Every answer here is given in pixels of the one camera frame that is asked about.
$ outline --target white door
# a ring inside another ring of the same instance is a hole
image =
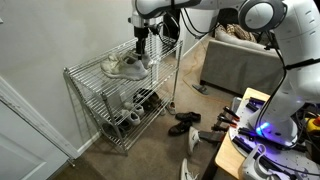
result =
[[[68,159],[0,101],[0,179],[47,179]]]

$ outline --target wooden table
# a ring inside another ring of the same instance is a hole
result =
[[[244,102],[243,100],[249,99],[250,97],[267,101],[269,95],[252,88],[247,88],[245,94],[243,95],[241,103]],[[239,169],[244,159],[245,158],[238,152],[238,150],[234,148],[229,133],[227,133],[215,158],[216,165],[224,171],[228,172],[236,179],[240,179],[241,174]]]

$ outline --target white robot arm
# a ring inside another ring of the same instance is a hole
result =
[[[305,102],[320,102],[320,15],[313,0],[132,0],[132,5],[138,54],[144,54],[149,19],[171,9],[234,8],[243,29],[273,29],[287,75],[262,112],[254,113],[249,122],[261,136],[284,146],[294,145],[298,130],[291,115]],[[262,130],[259,126],[263,124],[267,126]]]

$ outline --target flip flop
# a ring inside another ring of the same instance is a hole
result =
[[[197,91],[199,91],[203,95],[208,95],[209,94],[207,92],[207,88],[205,86],[192,84],[192,87],[195,88]]]

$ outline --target floor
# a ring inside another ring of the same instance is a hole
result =
[[[207,86],[209,95],[198,93],[191,87],[199,84],[202,64],[210,37],[199,43],[193,51],[181,60],[175,96],[177,112],[197,112],[201,114],[201,122],[194,123],[196,129],[211,131],[216,116],[224,106],[230,106],[232,94]],[[166,59],[173,63],[172,57]],[[170,89],[173,80],[164,84]],[[65,168],[53,179],[107,179],[107,180],[176,180],[179,179],[182,160],[187,158],[189,171],[199,174],[201,179],[208,165],[215,145],[200,142],[192,156],[187,154],[188,133],[177,137],[168,136],[170,127],[179,121],[166,113],[159,116],[140,136],[129,150],[128,156],[119,153],[104,138],[98,139],[79,159],[76,167]]]

